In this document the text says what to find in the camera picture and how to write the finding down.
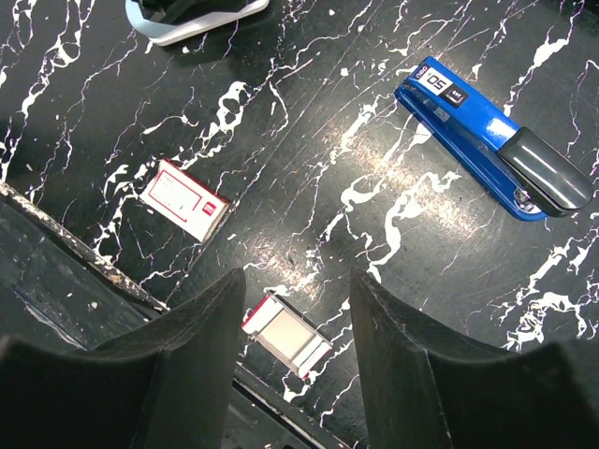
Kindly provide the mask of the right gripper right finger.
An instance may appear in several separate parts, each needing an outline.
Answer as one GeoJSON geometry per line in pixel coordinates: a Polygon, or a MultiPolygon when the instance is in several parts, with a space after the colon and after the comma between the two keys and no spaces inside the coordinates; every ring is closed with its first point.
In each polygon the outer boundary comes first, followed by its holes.
{"type": "Polygon", "coordinates": [[[350,311],[373,448],[594,448],[598,344],[513,353],[462,335],[360,268],[350,311]]]}

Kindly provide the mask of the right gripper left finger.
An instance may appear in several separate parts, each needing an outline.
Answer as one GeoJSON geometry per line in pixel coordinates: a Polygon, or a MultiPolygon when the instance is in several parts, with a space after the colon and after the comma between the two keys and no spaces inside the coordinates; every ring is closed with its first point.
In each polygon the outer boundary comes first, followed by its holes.
{"type": "Polygon", "coordinates": [[[93,350],[1,340],[5,448],[217,448],[244,314],[235,268],[93,350]]]}

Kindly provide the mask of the blue black stapler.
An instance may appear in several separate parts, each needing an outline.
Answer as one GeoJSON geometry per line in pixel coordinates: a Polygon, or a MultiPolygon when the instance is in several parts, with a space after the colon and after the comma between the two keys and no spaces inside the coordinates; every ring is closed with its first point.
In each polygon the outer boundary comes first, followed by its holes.
{"type": "Polygon", "coordinates": [[[395,96],[514,218],[562,218],[591,202],[586,175],[435,58],[395,96]]]}

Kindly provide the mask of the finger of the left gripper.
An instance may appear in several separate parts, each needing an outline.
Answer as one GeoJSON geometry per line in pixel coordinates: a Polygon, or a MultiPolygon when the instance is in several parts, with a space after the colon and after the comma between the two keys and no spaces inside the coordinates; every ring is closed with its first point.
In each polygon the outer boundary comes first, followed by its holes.
{"type": "Polygon", "coordinates": [[[153,22],[175,22],[196,0],[138,0],[144,19],[153,22]]]}

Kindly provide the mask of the light blue stapler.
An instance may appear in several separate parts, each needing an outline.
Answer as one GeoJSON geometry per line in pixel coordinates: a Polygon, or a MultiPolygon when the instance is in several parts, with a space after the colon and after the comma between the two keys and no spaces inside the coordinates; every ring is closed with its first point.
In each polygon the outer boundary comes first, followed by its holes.
{"type": "Polygon", "coordinates": [[[137,32],[146,36],[154,45],[166,47],[260,13],[270,3],[269,0],[196,1],[175,22],[144,19],[138,0],[126,0],[124,7],[127,19],[137,32]]]}

